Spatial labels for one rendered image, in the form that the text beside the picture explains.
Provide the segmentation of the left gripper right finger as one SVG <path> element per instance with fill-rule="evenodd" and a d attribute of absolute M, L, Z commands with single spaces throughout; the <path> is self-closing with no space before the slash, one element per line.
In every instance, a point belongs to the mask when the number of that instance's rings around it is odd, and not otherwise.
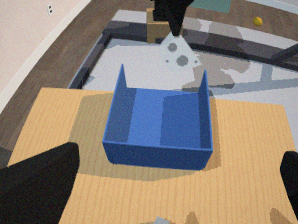
<path fill-rule="evenodd" d="M 290 204 L 298 221 L 298 153 L 286 151 L 280 165 L 280 174 Z"/>

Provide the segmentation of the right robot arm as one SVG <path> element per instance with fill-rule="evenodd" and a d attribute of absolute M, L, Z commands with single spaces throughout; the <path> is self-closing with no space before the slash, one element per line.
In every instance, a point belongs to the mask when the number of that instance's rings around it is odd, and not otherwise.
<path fill-rule="evenodd" d="M 161 0 L 150 1 L 155 1 L 153 10 L 153 21 L 168 21 Z"/>

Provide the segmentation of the blue open tray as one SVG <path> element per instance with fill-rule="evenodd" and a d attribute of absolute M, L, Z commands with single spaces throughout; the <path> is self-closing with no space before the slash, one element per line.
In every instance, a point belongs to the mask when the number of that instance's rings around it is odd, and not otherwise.
<path fill-rule="evenodd" d="M 200 171 L 213 152 L 207 81 L 198 93 L 127 88 L 122 64 L 102 144 L 112 164 Z"/>

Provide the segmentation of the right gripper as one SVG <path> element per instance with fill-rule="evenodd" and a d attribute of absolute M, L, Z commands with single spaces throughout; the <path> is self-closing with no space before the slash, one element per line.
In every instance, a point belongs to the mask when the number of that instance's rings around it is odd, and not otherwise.
<path fill-rule="evenodd" d="M 186 8 L 194 0 L 161 0 L 173 36 L 179 36 Z"/>

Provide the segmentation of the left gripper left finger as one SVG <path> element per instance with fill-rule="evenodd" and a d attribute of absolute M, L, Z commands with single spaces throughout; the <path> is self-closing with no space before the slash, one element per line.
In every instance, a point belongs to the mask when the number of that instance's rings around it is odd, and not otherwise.
<path fill-rule="evenodd" d="M 0 169 L 0 224 L 58 224 L 80 165 L 67 142 Z"/>

